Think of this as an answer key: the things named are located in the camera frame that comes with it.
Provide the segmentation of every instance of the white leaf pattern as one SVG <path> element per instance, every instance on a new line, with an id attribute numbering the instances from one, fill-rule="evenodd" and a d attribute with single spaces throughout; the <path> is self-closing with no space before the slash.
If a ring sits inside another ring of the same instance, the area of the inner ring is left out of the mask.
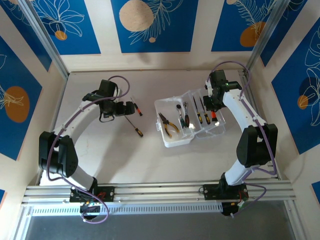
<path id="1" fill-rule="evenodd" d="M 304 64 L 307 68 L 306 73 L 309 77 L 309 86 L 306 88 L 303 99 L 305 102 L 299 102 L 299 107 L 305 109 L 311 106 L 312 127 L 320 125 L 320 26 L 313 34 L 308 51 L 305 55 Z"/>
<path id="2" fill-rule="evenodd" d="M 42 22 L 50 26 L 52 35 L 56 31 L 62 31 L 82 37 L 83 32 L 77 24 L 85 19 L 85 15 L 69 10 L 69 0 L 34 0 L 32 5 Z"/>
<path id="3" fill-rule="evenodd" d="M 178 2 L 178 4 L 172 8 L 173 2 Z M 143 31 L 133 31 L 129 38 L 134 38 L 130 45 L 135 44 L 139 40 L 143 42 L 147 41 L 149 38 L 157 38 L 162 31 L 166 30 L 166 25 L 170 26 L 171 20 L 169 13 L 175 11 L 181 6 L 184 0 L 148 0 L 146 4 L 149 6 L 153 13 L 153 23 L 149 28 Z"/>
<path id="4" fill-rule="evenodd" d="M 290 1 L 287 7 L 287 10 L 284 12 L 283 17 L 287 19 L 288 11 L 290 9 L 298 11 L 305 0 L 300 0 L 299 2 Z M 252 26 L 255 31 L 256 38 L 259 37 L 261 32 L 261 23 L 266 20 L 270 15 L 272 10 L 275 8 L 278 0 L 264 0 L 264 3 L 261 7 L 258 8 L 256 0 L 237 0 L 234 5 L 238 7 L 238 12 L 242 18 L 245 19 L 247 25 Z"/>
<path id="5" fill-rule="evenodd" d="M 6 63 L 7 56 L 4 54 L 0 54 L 0 70 Z M 6 93 L 6 91 L 0 85 L 0 110 L 5 106 L 9 106 L 10 103 L 17 104 L 23 106 L 24 104 L 21 102 L 24 97 L 14 97 L 10 94 Z"/>
<path id="6" fill-rule="evenodd" d="M 12 2 L 10 2 L 9 0 L 1 0 L 3 2 L 3 4 L 10 10 L 10 12 L 12 13 L 12 15 L 22 21 L 25 25 L 30 26 L 30 23 L 28 22 L 26 16 L 24 15 L 24 13 L 21 11 L 19 5 L 14 4 Z"/>

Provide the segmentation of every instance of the pliers handle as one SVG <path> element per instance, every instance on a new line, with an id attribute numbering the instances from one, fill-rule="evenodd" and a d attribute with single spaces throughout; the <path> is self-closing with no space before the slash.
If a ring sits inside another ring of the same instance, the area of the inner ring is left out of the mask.
<path id="1" fill-rule="evenodd" d="M 177 126 L 174 125 L 174 124 L 173 124 L 172 122 L 170 122 L 169 120 L 167 120 L 167 119 L 165 118 L 165 116 L 162 115 L 161 112 L 159 113 L 159 116 L 160 116 L 160 118 L 161 118 L 161 120 L 162 120 L 162 122 L 163 122 L 163 124 L 164 124 L 164 130 L 165 130 L 166 134 L 168 134 L 169 138 L 172 138 L 172 135 L 171 135 L 171 133 L 168 131 L 168 125 L 170 125 L 171 127 L 173 127 L 174 130 L 175 130 L 177 133 L 180 132 L 179 129 L 177 128 Z"/>

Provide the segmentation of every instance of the yellow screwdriver handle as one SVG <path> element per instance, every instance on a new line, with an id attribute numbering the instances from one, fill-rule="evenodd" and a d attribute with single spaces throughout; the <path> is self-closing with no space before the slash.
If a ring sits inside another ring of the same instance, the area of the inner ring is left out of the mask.
<path id="1" fill-rule="evenodd" d="M 201 117 L 201 115 L 200 115 L 200 112 L 198 112 L 197 115 L 198 115 L 198 119 L 199 119 L 199 121 L 200 121 L 200 124 L 202 124 L 202 117 Z"/>
<path id="2" fill-rule="evenodd" d="M 135 131 L 139 134 L 140 137 L 143 137 L 143 133 L 136 127 Z"/>

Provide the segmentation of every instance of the tool box compartment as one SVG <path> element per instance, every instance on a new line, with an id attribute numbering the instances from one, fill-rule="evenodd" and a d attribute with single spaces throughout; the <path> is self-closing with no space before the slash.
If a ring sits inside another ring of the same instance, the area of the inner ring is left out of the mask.
<path id="1" fill-rule="evenodd" d="M 189 90 L 181 96 L 173 96 L 170 98 L 159 99 L 154 102 L 155 111 L 157 115 L 156 128 L 161 131 L 164 145 L 167 148 L 181 146 L 189 144 L 193 138 L 205 139 L 222 135 L 225 133 L 225 119 L 220 111 L 216 112 L 217 122 L 212 121 L 211 112 L 205 109 L 210 119 L 210 124 L 207 124 L 204 116 L 204 110 L 200 102 L 200 98 L 203 101 L 203 96 L 208 92 L 204 88 Z M 183 127 L 180 122 L 179 111 L 177 105 L 181 105 L 182 117 L 185 119 L 186 111 L 183 103 L 187 102 L 187 113 L 189 116 L 189 127 Z M 202 124 L 200 123 L 197 115 L 197 109 L 202 117 Z M 173 123 L 179 129 L 177 132 L 171 125 L 167 125 L 168 132 L 172 135 L 170 137 L 165 131 L 165 125 L 161 120 L 159 113 L 161 113 L 169 122 Z"/>

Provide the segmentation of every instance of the beige wall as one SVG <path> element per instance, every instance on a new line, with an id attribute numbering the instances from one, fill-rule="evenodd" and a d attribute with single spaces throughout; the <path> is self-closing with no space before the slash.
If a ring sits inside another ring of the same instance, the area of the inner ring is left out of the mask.
<path id="1" fill-rule="evenodd" d="M 0 36 L 42 85 L 18 160 L 0 154 L 0 189 L 7 192 L 0 209 L 0 240 L 5 240 L 16 223 L 26 186 L 37 176 L 39 135 L 51 130 L 65 81 L 53 64 L 45 70 L 1 7 L 0 16 Z"/>
<path id="2" fill-rule="evenodd" d="M 298 208 L 312 240 L 320 236 L 320 205 L 311 187 L 312 183 L 320 181 L 320 146 L 299 155 L 271 82 L 319 17 L 319 0 L 308 0 L 266 68 L 260 60 L 256 63 L 252 81 L 260 109 L 267 121 L 278 127 L 278 166 L 292 182 Z"/>

